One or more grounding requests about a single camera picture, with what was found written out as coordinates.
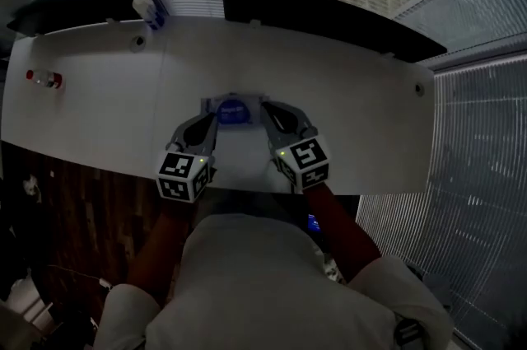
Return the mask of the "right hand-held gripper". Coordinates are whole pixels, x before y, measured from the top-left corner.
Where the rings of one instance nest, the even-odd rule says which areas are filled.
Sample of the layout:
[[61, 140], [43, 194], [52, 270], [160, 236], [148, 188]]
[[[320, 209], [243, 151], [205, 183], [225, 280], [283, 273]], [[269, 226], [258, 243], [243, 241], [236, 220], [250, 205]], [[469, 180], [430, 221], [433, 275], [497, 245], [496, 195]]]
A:
[[[330, 152], [327, 142], [324, 136], [317, 135], [318, 129], [303, 110], [269, 100], [261, 104], [260, 113], [270, 147], [276, 150], [278, 170], [295, 191], [303, 191], [329, 179]], [[288, 146], [288, 138], [303, 140]]]

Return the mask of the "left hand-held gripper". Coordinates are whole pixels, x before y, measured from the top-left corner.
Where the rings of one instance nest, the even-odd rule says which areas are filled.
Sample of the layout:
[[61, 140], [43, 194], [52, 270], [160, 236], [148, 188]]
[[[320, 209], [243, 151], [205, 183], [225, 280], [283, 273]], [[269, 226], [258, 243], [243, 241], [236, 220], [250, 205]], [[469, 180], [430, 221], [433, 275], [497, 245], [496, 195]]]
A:
[[[156, 166], [156, 185], [162, 198], [194, 203], [202, 195], [217, 171], [213, 167], [217, 129], [217, 115], [208, 112], [188, 119], [174, 131]], [[184, 147], [201, 145], [197, 151]]]

